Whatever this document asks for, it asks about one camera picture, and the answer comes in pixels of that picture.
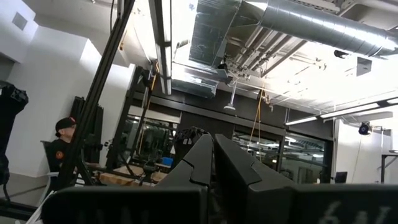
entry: man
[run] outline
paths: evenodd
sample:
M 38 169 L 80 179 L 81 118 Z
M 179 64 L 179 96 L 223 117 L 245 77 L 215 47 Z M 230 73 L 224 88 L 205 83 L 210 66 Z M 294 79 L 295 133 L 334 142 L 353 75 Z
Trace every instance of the man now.
M 58 137 L 47 148 L 51 172 L 59 172 L 65 158 L 65 151 L 75 133 L 76 121 L 73 118 L 63 118 L 55 125 L 55 135 Z

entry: wooden table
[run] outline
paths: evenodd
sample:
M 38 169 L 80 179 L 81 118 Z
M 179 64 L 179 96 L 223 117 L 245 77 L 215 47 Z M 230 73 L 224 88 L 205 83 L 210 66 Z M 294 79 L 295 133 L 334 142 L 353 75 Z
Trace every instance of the wooden table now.
M 141 175 L 145 176 L 144 170 L 141 167 L 137 166 L 130 166 L 130 169 L 135 175 Z M 127 170 L 127 167 L 120 167 L 115 169 L 114 171 L 116 172 L 121 172 L 123 174 L 129 174 L 129 171 Z M 163 172 L 154 172 L 152 174 L 152 180 L 154 181 L 161 181 L 167 174 Z M 107 182 L 107 183 L 112 183 L 112 184 L 118 184 L 118 185 L 125 185 L 125 186 L 138 186 L 138 183 L 136 180 L 127 178 L 127 177 L 121 177 L 115 174 L 108 174 L 108 173 L 103 173 L 99 176 L 100 181 L 102 182 Z

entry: black camera equipment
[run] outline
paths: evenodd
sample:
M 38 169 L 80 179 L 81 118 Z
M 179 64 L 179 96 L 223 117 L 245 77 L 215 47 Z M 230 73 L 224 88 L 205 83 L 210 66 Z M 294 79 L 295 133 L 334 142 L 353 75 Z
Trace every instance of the black camera equipment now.
M 361 126 L 359 127 L 358 133 L 360 135 L 370 135 L 371 133 L 371 123 L 369 121 L 362 122 Z

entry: ceiling vent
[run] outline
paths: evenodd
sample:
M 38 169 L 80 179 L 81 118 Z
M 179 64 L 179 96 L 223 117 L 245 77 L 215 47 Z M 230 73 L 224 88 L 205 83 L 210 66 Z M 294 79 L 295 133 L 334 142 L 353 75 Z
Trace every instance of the ceiling vent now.
M 27 20 L 17 12 L 12 20 L 12 23 L 23 31 L 27 24 Z

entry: metal pipe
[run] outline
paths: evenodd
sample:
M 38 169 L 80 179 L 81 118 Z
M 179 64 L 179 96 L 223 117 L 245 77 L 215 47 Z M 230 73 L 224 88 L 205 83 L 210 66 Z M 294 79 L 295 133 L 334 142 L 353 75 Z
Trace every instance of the metal pipe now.
M 274 54 L 282 50 L 286 44 L 292 39 L 292 36 L 287 35 L 283 40 L 281 40 L 266 56 L 261 59 L 254 67 L 250 68 L 252 71 L 257 70 L 259 67 L 263 66 Z
M 267 32 L 265 32 L 260 40 L 254 45 L 254 47 L 251 49 L 249 55 L 245 56 L 243 62 L 239 65 L 238 68 L 242 69 L 247 62 L 249 61 L 249 59 L 254 55 L 254 53 L 256 53 L 256 50 L 258 50 L 258 48 L 261 47 L 261 45 L 264 43 L 264 41 L 266 41 L 266 39 L 268 39 L 268 37 L 272 34 L 272 30 L 267 30 Z
M 285 35 L 281 33 L 277 33 L 270 41 L 269 43 L 264 47 L 264 49 L 260 52 L 260 54 L 249 64 L 248 69 L 251 70 L 252 67 L 254 67 L 260 60 L 263 58 L 267 51 L 272 48 L 272 46 L 275 45 L 281 38 L 283 38 Z
M 234 86 L 234 88 L 232 89 L 231 102 L 230 102 L 231 105 L 233 105 L 233 103 L 234 103 L 234 97 L 235 97 L 236 85 L 237 85 L 237 84 L 238 84 L 238 81 L 235 82 L 235 86 Z
M 273 69 L 278 67 L 281 63 L 289 59 L 293 54 L 296 54 L 300 48 L 302 48 L 305 44 L 307 43 L 306 40 L 302 40 L 300 43 L 298 43 L 290 52 L 288 52 L 285 56 L 283 56 L 279 61 L 277 61 L 275 64 L 273 64 L 269 69 L 265 70 L 261 74 L 261 78 L 266 76 L 269 72 L 271 72 Z
M 260 34 L 261 31 L 262 31 L 262 27 L 256 26 L 253 33 L 250 35 L 250 37 L 244 44 L 244 47 L 241 48 L 240 52 L 235 57 L 235 62 L 238 62 L 242 58 L 242 56 L 246 53 L 246 51 L 248 51 L 248 48 L 250 48 L 250 46 L 253 44 L 254 40 L 258 37 L 258 35 Z
M 398 35 L 288 0 L 268 0 L 260 25 L 337 49 L 382 57 L 398 54 Z

